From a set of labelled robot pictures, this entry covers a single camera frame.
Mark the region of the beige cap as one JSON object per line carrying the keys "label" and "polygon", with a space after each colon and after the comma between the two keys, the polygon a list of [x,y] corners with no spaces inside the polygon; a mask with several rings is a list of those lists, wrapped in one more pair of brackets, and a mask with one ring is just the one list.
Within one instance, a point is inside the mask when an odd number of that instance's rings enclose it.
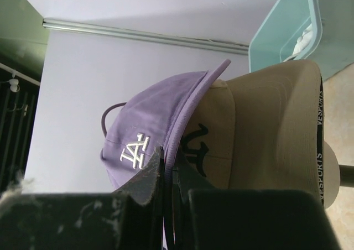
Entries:
{"label": "beige cap", "polygon": [[318,65],[292,60],[216,80],[191,116],[180,147],[217,188],[301,190],[328,207],[323,119]]}

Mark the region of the purple cap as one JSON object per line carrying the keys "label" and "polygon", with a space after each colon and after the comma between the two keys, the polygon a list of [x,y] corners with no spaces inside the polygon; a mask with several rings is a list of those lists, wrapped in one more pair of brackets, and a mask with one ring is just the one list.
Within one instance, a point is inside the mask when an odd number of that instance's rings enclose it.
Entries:
{"label": "purple cap", "polygon": [[171,184],[178,148],[182,148],[197,172],[205,176],[203,162],[207,145],[201,142],[198,148],[190,148],[188,144],[207,135],[209,129],[199,122],[198,129],[183,133],[202,97],[230,63],[227,59],[212,71],[187,72],[164,79],[128,102],[111,106],[101,117],[105,142],[100,158],[115,189],[128,183],[148,164],[155,148],[161,147],[164,151],[168,200],[163,226],[164,249],[175,247]]}

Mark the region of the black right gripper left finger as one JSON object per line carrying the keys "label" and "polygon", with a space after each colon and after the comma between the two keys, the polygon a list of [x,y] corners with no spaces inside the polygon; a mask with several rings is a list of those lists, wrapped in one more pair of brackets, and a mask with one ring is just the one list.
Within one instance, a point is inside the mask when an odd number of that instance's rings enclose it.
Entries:
{"label": "black right gripper left finger", "polygon": [[2,249],[162,249],[163,149],[121,188],[105,194],[1,196]]}

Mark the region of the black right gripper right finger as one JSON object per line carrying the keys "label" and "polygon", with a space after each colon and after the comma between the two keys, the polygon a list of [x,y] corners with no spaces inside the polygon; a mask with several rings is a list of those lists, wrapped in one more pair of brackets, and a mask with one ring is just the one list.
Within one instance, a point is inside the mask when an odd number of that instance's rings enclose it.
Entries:
{"label": "black right gripper right finger", "polygon": [[295,190],[221,190],[176,156],[177,249],[339,249],[321,205]]}

